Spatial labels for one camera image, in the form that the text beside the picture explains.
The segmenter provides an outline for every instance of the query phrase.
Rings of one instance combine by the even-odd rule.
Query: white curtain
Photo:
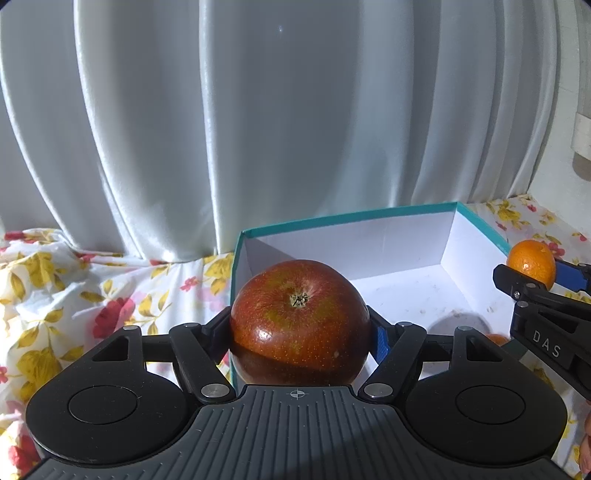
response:
[[[238,232],[526,191],[552,0],[12,0],[0,218],[185,261]]]

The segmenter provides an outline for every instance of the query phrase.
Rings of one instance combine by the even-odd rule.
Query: floral bedsheet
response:
[[[527,196],[471,208],[510,244],[535,238],[554,255],[591,263],[587,238]],[[73,249],[58,230],[8,232],[0,241],[0,478],[17,480],[38,461],[24,423],[27,401],[49,379],[123,325],[145,335],[206,323],[229,303],[232,254],[182,264]],[[553,291],[591,303],[586,295]],[[578,444],[589,407],[533,355],[524,362],[569,409],[554,460],[581,478]],[[228,373],[227,358],[219,365]],[[169,364],[148,369],[174,380]]]

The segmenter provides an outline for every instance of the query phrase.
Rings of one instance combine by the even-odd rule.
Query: apple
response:
[[[333,268],[290,260],[252,277],[232,306],[238,374],[261,385],[347,385],[370,347],[369,312]]]

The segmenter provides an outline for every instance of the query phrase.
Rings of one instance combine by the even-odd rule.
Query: circular pad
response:
[[[508,388],[479,385],[465,389],[456,397],[457,409],[478,423],[501,425],[518,419],[525,402]]]
[[[138,406],[135,394],[124,387],[98,385],[79,391],[70,399],[68,408],[77,420],[106,425],[123,420]]]

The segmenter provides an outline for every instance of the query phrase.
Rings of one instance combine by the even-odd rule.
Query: orange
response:
[[[495,342],[498,346],[503,346],[509,341],[509,339],[505,335],[500,335],[498,333],[487,333],[486,337],[489,340]]]
[[[549,290],[556,280],[556,262],[550,248],[536,240],[523,240],[507,256],[507,267],[546,285]]]

